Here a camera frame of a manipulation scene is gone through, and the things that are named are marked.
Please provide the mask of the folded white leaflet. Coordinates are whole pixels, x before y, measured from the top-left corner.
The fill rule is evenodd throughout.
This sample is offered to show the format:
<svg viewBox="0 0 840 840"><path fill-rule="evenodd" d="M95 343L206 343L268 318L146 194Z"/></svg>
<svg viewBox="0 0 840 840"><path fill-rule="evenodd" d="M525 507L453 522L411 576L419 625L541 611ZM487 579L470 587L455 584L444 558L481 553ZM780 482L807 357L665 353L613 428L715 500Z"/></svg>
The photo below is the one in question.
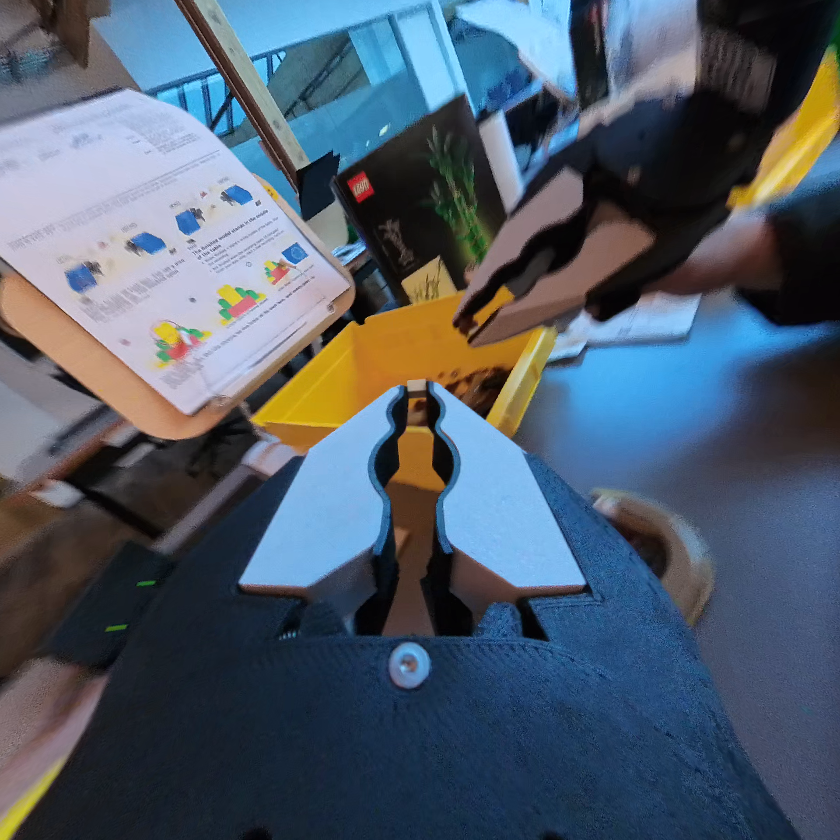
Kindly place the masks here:
<svg viewBox="0 0 840 840"><path fill-rule="evenodd" d="M701 299L656 292L603 322L582 311L555 340L548 363L573 360L588 349L681 341L690 333Z"/></svg>

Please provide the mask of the light wooden post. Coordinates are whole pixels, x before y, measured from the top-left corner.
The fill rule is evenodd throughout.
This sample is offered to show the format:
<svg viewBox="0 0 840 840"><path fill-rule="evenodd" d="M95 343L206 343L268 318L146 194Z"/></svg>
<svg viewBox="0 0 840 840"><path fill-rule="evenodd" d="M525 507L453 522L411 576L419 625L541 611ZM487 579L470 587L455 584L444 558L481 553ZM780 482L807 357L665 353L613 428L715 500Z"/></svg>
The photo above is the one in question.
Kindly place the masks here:
<svg viewBox="0 0 840 840"><path fill-rule="evenodd" d="M300 195L309 158L217 1L177 1L183 17L261 139L266 154Z"/></svg>

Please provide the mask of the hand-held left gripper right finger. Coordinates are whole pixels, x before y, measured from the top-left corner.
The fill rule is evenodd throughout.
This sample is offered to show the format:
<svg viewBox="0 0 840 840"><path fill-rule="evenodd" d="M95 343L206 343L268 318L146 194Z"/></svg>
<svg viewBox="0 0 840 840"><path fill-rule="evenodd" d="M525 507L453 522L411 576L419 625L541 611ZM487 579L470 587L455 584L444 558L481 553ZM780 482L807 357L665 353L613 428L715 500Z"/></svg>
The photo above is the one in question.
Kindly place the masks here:
<svg viewBox="0 0 840 840"><path fill-rule="evenodd" d="M423 594L436 635L468 636L497 603L583 594L587 581L524 450L427 383L443 481Z"/></svg>

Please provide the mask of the tan wooden board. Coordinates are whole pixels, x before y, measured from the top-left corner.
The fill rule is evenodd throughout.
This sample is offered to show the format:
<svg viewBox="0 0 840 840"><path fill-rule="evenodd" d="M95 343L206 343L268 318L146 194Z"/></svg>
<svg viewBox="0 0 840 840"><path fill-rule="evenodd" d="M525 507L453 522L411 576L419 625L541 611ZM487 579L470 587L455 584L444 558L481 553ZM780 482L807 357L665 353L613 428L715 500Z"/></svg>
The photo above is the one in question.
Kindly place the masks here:
<svg viewBox="0 0 840 840"><path fill-rule="evenodd" d="M5 175L5 314L148 434L207 431L354 299L349 272L242 166Z"/></svg>

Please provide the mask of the person's right hand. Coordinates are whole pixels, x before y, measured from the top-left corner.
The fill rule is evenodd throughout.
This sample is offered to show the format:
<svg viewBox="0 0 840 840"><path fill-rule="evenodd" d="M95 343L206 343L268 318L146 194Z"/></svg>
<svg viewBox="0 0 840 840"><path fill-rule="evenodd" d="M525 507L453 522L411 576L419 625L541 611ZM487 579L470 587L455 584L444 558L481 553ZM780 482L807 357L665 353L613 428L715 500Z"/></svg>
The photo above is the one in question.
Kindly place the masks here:
<svg viewBox="0 0 840 840"><path fill-rule="evenodd" d="M690 297L732 287L776 291L783 279L770 216L737 213L704 237L686 261L647 291Z"/></svg>

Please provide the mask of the black box with green lights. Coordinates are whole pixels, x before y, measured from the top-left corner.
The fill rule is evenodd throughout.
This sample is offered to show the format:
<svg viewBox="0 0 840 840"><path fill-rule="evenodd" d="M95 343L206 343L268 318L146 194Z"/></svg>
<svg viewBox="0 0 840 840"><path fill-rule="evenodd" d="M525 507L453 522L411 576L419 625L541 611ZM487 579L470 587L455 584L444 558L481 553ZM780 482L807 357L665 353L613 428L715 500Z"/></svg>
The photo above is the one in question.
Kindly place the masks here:
<svg viewBox="0 0 840 840"><path fill-rule="evenodd" d="M108 670L174 566L163 554L125 543L49 636L45 655L95 672Z"/></svg>

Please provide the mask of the yellow plastic bin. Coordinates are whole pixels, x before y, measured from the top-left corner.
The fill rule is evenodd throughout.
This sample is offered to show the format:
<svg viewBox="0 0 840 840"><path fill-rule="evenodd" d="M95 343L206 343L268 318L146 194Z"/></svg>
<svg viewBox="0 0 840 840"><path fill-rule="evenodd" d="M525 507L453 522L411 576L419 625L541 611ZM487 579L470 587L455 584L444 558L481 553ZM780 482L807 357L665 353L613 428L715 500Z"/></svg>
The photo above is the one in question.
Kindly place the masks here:
<svg viewBox="0 0 840 840"><path fill-rule="evenodd" d="M460 299L456 294L350 324L258 410L255 423L305 452L396 385L419 379L447 384L500 367L509 377L486 420L512 438L558 333L535 329L474 349L452 324Z"/></svg>
<svg viewBox="0 0 840 840"><path fill-rule="evenodd" d="M829 45L801 106L777 130L753 181L731 191L729 208L739 212L790 194L834 140L838 126L838 57Z"/></svg>

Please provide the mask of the pile of brown toy bricks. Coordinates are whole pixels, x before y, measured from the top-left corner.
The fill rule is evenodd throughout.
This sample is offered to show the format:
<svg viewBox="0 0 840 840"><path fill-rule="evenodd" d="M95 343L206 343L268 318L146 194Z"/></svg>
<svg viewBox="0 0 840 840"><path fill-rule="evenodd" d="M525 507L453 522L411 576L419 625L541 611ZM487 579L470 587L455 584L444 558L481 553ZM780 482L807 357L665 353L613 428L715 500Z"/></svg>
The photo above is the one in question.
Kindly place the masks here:
<svg viewBox="0 0 840 840"><path fill-rule="evenodd" d="M444 388L474 413L487 419L510 374L511 368L494 365L456 375L444 384Z"/></svg>

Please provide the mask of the printed instruction sheet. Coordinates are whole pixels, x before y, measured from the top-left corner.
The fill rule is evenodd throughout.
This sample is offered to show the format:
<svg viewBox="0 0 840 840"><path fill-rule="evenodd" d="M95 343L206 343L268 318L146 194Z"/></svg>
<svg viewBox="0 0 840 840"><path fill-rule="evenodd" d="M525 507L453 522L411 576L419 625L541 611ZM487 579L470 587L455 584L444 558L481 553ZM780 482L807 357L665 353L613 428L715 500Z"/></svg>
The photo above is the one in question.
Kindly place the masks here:
<svg viewBox="0 0 840 840"><path fill-rule="evenodd" d="M187 112L117 90L7 122L2 261L187 417L346 312L333 254Z"/></svg>

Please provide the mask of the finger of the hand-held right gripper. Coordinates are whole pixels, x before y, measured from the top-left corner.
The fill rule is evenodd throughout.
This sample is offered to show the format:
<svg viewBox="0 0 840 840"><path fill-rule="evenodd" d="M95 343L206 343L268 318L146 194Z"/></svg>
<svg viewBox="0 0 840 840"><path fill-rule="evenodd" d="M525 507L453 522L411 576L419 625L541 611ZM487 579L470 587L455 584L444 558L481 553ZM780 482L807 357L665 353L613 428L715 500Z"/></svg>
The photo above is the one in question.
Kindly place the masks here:
<svg viewBox="0 0 840 840"><path fill-rule="evenodd" d="M645 226L607 204L600 221L591 230L585 229L581 251L570 264L539 281L524 299L497 305L469 331L468 343L485 347L558 319L574 318L588 292L642 255L654 240Z"/></svg>
<svg viewBox="0 0 840 840"><path fill-rule="evenodd" d="M584 177L561 171L524 197L500 229L456 309L457 330L472 330L476 315L500 289L524 299L550 274L569 265L585 241Z"/></svg>

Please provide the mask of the black clamp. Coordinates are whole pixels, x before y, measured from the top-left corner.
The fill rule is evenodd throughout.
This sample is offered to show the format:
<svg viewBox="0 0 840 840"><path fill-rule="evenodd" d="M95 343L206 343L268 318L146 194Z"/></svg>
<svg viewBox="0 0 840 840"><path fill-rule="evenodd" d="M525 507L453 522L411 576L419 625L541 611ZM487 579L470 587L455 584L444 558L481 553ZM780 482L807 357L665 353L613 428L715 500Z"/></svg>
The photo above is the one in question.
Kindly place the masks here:
<svg viewBox="0 0 840 840"><path fill-rule="evenodd" d="M304 221L311 221L335 202L332 181L339 168L340 156L331 150L297 170L297 196Z"/></svg>

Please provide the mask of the person's right forearm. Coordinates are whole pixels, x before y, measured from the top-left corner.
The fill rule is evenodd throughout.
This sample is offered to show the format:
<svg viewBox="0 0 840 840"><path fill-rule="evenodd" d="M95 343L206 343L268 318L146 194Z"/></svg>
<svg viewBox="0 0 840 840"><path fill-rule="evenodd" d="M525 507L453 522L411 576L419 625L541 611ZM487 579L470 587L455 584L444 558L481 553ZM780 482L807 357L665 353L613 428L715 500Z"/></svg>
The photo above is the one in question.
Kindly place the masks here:
<svg viewBox="0 0 840 840"><path fill-rule="evenodd" d="M768 206L781 279L738 295L779 326L839 321L839 181L801 185Z"/></svg>

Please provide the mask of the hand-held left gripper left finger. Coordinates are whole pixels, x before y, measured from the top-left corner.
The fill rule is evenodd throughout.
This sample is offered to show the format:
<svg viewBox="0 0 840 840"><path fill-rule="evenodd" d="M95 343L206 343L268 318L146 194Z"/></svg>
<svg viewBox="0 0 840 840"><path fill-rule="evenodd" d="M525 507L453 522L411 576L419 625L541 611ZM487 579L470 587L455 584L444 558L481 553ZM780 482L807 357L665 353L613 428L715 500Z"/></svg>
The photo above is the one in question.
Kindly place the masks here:
<svg viewBox="0 0 840 840"><path fill-rule="evenodd" d="M392 503L403 388L385 391L302 459L238 585L328 603L353 632L381 635L399 577Z"/></svg>

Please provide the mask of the black toy box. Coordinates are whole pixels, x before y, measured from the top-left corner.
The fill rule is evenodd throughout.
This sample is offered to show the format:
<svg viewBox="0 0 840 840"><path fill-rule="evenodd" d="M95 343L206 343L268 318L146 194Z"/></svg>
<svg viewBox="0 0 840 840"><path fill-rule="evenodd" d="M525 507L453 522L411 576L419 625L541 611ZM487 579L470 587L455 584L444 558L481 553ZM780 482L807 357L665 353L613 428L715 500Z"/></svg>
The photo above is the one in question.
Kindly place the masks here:
<svg viewBox="0 0 840 840"><path fill-rule="evenodd" d="M466 289L507 220L466 94L334 176L332 191L404 305Z"/></svg>

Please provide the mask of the grey desk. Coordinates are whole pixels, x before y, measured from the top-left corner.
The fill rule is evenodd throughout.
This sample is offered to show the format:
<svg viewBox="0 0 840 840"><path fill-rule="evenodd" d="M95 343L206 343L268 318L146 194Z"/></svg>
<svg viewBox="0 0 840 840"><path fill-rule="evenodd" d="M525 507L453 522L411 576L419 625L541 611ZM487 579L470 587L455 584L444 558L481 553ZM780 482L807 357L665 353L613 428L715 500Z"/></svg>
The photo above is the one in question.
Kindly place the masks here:
<svg viewBox="0 0 840 840"><path fill-rule="evenodd" d="M546 368L516 441L570 486L680 515L716 569L700 654L802 838L839 837L838 328L723 290L677 343Z"/></svg>

